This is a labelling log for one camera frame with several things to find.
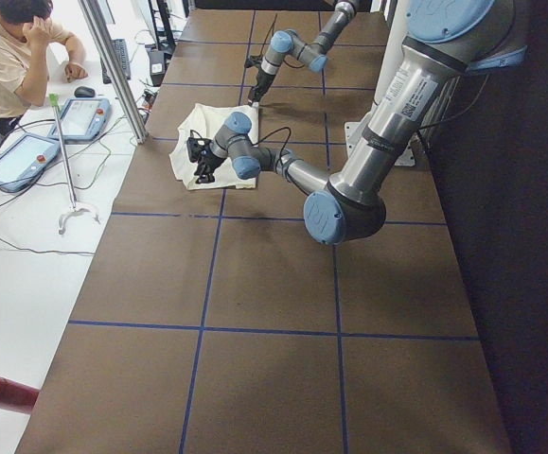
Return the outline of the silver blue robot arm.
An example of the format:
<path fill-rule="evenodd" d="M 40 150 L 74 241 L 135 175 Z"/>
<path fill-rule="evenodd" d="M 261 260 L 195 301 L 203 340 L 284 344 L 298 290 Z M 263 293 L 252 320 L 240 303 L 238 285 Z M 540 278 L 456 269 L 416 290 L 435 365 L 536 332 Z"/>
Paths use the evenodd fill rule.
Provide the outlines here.
<path fill-rule="evenodd" d="M 248 104 L 255 107 L 260 103 L 287 57 L 298 61 L 298 67 L 307 67 L 314 73 L 322 72 L 327 64 L 328 51 L 344 28 L 355 18 L 360 3 L 355 0 L 334 1 L 330 18 L 310 43 L 304 41 L 293 29 L 274 32 L 266 51 L 249 56 L 244 63 L 245 68 L 258 68 L 256 84 L 249 91 Z"/>
<path fill-rule="evenodd" d="M 529 15 L 526 1 L 412 1 L 402 62 L 360 123 L 342 170 L 327 174 L 288 149 L 257 145 L 249 138 L 249 117 L 232 113 L 213 138 L 187 138 L 196 178 L 213 182 L 224 163 L 242 180 L 271 171 L 306 195 L 303 218 L 316 241 L 336 245 L 371 236 L 386 217 L 380 187 L 444 86 L 456 77 L 519 65 Z"/>

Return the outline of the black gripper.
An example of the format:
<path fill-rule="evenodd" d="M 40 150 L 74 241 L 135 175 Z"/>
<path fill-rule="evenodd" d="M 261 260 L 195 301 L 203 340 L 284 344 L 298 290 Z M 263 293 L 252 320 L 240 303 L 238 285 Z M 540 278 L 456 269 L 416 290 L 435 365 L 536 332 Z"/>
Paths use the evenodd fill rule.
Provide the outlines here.
<path fill-rule="evenodd" d="M 258 68 L 256 84 L 250 89 L 247 99 L 249 106 L 256 107 L 274 82 L 276 66 L 269 63 L 264 57 L 249 56 L 244 63 L 244 67 L 246 69 Z"/>
<path fill-rule="evenodd" d="M 214 172 L 221 165 L 221 157 L 212 151 L 211 144 L 210 139 L 193 136 L 186 140 L 189 161 L 197 165 L 194 171 L 197 184 L 215 182 Z"/>

